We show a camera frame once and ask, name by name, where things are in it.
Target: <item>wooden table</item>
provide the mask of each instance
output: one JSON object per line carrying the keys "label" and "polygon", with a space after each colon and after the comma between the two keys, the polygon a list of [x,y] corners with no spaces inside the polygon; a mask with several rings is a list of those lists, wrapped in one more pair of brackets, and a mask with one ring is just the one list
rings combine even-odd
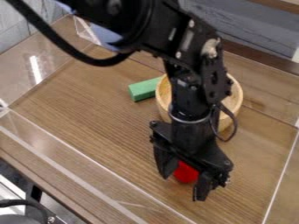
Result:
{"label": "wooden table", "polygon": [[[56,26],[73,32],[68,17]],[[32,49],[28,43],[12,51]],[[109,55],[98,46],[85,51]],[[10,58],[5,71],[17,67],[12,55],[0,56],[1,63]],[[154,99],[133,103],[126,90],[162,74],[160,61],[144,53],[110,68],[72,59],[56,66],[0,118],[0,157],[86,222],[261,223],[297,131],[299,79],[229,52],[225,63],[245,91],[237,136],[220,144],[236,168],[231,185],[204,203],[192,202],[192,185],[162,180],[156,171],[148,141]],[[273,215],[285,222],[268,223],[291,223],[293,214],[283,211]]]}

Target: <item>robotic arm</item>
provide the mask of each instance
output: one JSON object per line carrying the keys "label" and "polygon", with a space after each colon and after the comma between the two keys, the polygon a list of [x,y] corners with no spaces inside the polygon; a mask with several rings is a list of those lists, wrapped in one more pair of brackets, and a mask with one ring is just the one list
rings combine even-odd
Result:
{"label": "robotic arm", "polygon": [[233,167],[216,143],[216,138],[229,140],[221,139],[217,133],[220,111],[228,114],[237,127],[232,113],[220,103],[231,95],[233,82],[223,66],[221,43],[215,29],[181,10],[177,0],[58,0],[76,16],[113,36],[112,41],[104,36],[98,38],[117,56],[106,63],[102,60],[96,63],[85,55],[84,60],[74,50],[66,50],[66,44],[56,41],[58,38],[53,37],[50,28],[33,19],[29,9],[24,9],[21,0],[5,1],[40,28],[53,44],[93,66],[114,65],[141,50],[162,58],[172,84],[172,123],[150,122],[156,166],[164,179],[172,175],[178,161],[197,170],[200,176],[193,187],[193,200],[205,200],[212,189],[225,186]]}

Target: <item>green block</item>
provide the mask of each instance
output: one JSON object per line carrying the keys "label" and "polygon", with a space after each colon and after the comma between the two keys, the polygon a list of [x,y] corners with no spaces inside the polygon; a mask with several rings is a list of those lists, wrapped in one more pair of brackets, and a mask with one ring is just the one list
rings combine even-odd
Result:
{"label": "green block", "polygon": [[133,102],[140,102],[141,100],[154,97],[154,88],[160,80],[161,77],[137,82],[128,86]]}

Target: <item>wooden bowl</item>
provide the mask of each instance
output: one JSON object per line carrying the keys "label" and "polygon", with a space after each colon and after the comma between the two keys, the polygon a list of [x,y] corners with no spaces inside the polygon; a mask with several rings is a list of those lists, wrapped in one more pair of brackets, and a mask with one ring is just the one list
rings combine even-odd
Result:
{"label": "wooden bowl", "polygon": [[[239,85],[239,82],[236,79],[228,74],[228,77],[233,80],[233,85],[231,88],[232,96],[227,97],[223,101],[223,104],[227,106],[227,108],[231,110],[231,112],[237,116],[239,109],[243,102],[243,89]],[[156,98],[156,104],[158,108],[158,112],[161,115],[161,118],[165,122],[170,122],[170,117],[168,115],[168,108],[169,103],[172,101],[172,93],[170,93],[170,83],[168,81],[166,75],[162,76],[160,82],[157,83],[156,90],[154,90],[154,98]],[[229,117],[220,112],[219,117],[219,131],[223,131],[229,125],[232,124],[232,121]]]}

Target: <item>red object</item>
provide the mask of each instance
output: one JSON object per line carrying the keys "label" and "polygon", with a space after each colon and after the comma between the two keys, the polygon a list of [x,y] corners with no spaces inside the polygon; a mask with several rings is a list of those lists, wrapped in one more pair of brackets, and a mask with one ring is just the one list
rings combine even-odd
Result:
{"label": "red object", "polygon": [[198,172],[192,169],[182,161],[178,162],[178,167],[173,172],[173,176],[176,179],[182,182],[184,184],[188,184],[197,180]]}

